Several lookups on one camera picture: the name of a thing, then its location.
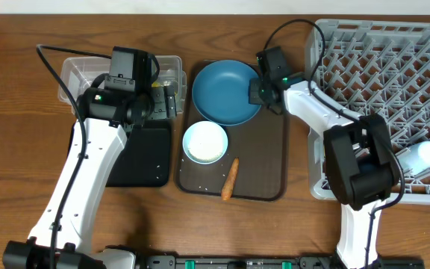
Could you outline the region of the grey dishwasher rack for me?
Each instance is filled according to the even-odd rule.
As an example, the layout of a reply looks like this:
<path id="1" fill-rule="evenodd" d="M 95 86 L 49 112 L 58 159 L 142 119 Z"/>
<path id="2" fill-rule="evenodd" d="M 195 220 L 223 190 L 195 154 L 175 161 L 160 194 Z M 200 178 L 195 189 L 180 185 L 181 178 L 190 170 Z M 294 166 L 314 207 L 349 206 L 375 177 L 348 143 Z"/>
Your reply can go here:
<path id="1" fill-rule="evenodd" d="M 430 141 L 430 23 L 320 19 L 305 68 L 342 106 L 383 116 L 397 155 Z"/>

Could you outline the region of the yellow snack wrapper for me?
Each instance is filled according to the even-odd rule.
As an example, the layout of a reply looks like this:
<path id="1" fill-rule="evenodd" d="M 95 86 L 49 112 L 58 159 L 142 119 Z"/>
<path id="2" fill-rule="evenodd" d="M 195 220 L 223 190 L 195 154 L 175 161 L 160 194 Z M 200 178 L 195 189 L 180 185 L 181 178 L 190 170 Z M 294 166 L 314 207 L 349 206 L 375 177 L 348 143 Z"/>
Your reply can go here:
<path id="1" fill-rule="evenodd" d="M 170 93 L 174 93 L 175 101 L 178 101 L 180 99 L 179 88 L 180 84 L 175 79 L 162 78 L 152 84 L 152 95 L 156 102 L 160 102 L 168 90 Z"/>

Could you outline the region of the dark blue plate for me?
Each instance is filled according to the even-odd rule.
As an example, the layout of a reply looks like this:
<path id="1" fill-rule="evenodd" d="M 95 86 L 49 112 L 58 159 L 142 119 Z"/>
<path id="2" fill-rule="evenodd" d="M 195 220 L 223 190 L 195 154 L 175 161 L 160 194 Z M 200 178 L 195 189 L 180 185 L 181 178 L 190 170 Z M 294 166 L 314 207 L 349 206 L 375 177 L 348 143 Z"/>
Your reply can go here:
<path id="1" fill-rule="evenodd" d="M 193 82 L 193 104 L 207 120 L 222 126 L 243 124 L 261 109 L 249 103 L 249 82 L 257 77 L 255 70 L 243 62 L 214 61 Z"/>

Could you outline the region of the dark brown serving tray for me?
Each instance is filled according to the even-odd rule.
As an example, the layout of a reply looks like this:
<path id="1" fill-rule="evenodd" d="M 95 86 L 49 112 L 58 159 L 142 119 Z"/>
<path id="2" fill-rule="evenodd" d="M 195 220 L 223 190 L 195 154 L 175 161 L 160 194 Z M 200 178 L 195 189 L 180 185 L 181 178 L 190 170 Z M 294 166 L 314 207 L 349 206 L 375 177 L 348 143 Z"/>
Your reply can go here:
<path id="1" fill-rule="evenodd" d="M 214 61 L 195 65 L 197 74 Z M 184 131 L 194 123 L 210 121 L 196 109 L 192 87 L 184 112 Z M 182 149 L 175 170 L 175 182 L 187 193 L 220 196 L 228 172 L 236 157 L 240 164 L 232 197 L 246 200 L 273 201 L 282 196 L 286 185 L 287 121 L 265 108 L 251 120 L 236 126 L 222 126 L 228 135 L 228 149 L 223 157 L 212 164 L 191 161 Z"/>

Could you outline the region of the light blue bowl with rice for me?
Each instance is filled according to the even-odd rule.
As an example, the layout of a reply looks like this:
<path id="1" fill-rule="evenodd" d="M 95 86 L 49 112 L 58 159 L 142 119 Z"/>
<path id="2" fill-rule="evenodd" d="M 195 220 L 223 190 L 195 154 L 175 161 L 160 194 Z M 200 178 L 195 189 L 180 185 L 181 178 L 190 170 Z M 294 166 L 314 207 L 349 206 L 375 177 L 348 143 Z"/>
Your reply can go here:
<path id="1" fill-rule="evenodd" d="M 228 149 L 228 135 L 218 124 L 200 121 L 192 124 L 182 138 L 184 154 L 197 164 L 212 164 Z"/>

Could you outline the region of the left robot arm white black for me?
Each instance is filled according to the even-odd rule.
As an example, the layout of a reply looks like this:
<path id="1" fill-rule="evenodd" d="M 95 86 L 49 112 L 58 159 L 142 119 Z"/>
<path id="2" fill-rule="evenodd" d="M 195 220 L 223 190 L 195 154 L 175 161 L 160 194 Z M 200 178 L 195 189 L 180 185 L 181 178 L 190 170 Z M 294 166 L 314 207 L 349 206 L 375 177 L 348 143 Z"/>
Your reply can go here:
<path id="1" fill-rule="evenodd" d="M 88 88 L 79 97 L 84 125 L 75 126 L 54 193 L 27 241 L 9 241 L 5 268 L 137 268 L 122 246 L 92 253 L 95 216 L 106 187 L 161 187 L 169 178 L 177 90 L 140 94 Z"/>

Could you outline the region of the orange carrot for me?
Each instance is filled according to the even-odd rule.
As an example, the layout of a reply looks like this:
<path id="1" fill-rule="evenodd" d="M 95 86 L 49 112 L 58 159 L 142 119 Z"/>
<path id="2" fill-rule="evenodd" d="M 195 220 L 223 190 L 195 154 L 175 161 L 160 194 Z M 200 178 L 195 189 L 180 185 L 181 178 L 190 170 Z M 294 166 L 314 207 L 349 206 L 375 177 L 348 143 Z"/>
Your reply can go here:
<path id="1" fill-rule="evenodd" d="M 229 200 L 233 194 L 234 185 L 237 179 L 237 173 L 239 169 L 240 160 L 236 157 L 232 163 L 232 166 L 228 172 L 227 179 L 225 180 L 225 184 L 223 185 L 221 191 L 222 200 Z"/>

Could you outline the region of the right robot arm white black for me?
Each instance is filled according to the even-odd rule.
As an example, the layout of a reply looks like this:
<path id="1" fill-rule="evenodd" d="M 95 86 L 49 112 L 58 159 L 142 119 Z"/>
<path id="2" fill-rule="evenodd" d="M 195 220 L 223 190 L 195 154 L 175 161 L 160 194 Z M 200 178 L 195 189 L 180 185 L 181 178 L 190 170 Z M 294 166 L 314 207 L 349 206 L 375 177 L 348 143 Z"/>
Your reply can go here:
<path id="1" fill-rule="evenodd" d="M 249 102 L 277 107 L 309 125 L 322 140 L 325 176 L 341 204 L 336 254 L 345 268 L 373 268 L 381 211 L 403 175 L 384 119 L 361 116 L 322 92 L 314 81 L 253 78 Z"/>

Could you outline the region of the black tray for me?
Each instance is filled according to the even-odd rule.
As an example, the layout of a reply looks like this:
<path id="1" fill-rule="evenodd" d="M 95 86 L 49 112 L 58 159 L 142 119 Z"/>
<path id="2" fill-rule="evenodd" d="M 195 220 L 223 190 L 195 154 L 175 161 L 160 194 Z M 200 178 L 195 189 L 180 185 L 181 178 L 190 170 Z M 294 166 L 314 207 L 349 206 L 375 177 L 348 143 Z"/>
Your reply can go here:
<path id="1" fill-rule="evenodd" d="M 108 187 L 164 186 L 169 179 L 171 123 L 147 121 L 134 127 L 107 180 Z"/>

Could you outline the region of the blue cup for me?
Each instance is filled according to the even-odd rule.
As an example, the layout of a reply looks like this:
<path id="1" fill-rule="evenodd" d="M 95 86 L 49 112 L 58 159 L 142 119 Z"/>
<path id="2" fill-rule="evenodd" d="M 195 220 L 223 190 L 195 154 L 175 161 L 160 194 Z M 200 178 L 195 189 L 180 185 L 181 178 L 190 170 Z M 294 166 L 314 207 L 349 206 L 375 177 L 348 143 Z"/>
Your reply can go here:
<path id="1" fill-rule="evenodd" d="M 430 141 L 408 147 L 407 151 L 399 156 L 399 162 L 402 169 L 410 171 L 412 176 L 430 168 Z"/>

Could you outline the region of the clear plastic waste bin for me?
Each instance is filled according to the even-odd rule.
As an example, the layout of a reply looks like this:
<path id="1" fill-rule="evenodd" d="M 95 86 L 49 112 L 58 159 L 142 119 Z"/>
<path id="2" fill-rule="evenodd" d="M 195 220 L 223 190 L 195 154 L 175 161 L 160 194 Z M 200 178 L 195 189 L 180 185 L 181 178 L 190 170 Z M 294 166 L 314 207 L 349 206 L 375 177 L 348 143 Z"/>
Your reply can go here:
<path id="1" fill-rule="evenodd" d="M 182 69 L 182 60 L 176 55 L 157 55 L 160 73 L 153 87 L 175 86 L 175 107 L 182 114 L 187 93 L 187 76 Z M 75 99 L 91 86 L 102 73 L 109 73 L 110 59 L 98 57 L 73 57 L 63 62 L 60 74 L 63 83 Z"/>

